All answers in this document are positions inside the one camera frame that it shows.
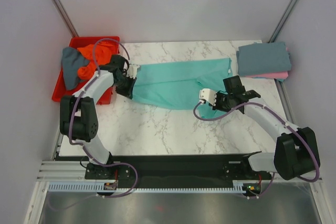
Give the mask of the teal t shirt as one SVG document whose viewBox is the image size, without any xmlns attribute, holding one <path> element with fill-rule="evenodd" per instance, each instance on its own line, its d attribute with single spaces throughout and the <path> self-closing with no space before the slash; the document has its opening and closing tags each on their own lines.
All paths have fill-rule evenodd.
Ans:
<svg viewBox="0 0 336 224">
<path fill-rule="evenodd" d="M 169 110 L 193 110 L 199 92 L 225 92 L 223 80 L 232 77 L 229 58 L 142 65 L 132 100 Z"/>
</svg>

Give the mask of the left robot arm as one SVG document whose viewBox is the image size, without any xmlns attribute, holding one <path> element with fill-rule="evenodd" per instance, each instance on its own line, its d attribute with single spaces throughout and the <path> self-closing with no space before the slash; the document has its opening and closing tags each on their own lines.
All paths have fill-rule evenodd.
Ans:
<svg viewBox="0 0 336 224">
<path fill-rule="evenodd" d="M 80 146 L 89 158 L 85 179 L 114 178 L 112 154 L 98 136 L 96 104 L 112 87 L 117 94 L 132 99 L 139 70 L 139 65 L 130 64 L 121 55 L 113 55 L 109 63 L 97 67 L 79 91 L 61 98 L 60 132 L 68 137 L 70 145 Z"/>
</svg>

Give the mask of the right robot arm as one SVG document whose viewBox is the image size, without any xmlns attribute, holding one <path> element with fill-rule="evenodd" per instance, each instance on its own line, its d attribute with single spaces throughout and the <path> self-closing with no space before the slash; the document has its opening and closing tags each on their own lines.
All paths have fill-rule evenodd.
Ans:
<svg viewBox="0 0 336 224">
<path fill-rule="evenodd" d="M 315 172 L 315 182 L 320 177 L 320 159 L 314 131 L 299 127 L 272 110 L 255 90 L 246 90 L 239 76 L 223 81 L 225 92 L 208 91 L 206 100 L 213 110 L 226 115 L 238 110 L 254 120 L 275 141 L 272 153 L 250 154 L 240 166 L 241 174 L 248 179 L 259 172 L 274 172 L 285 180 L 304 179 L 303 175 Z"/>
</svg>

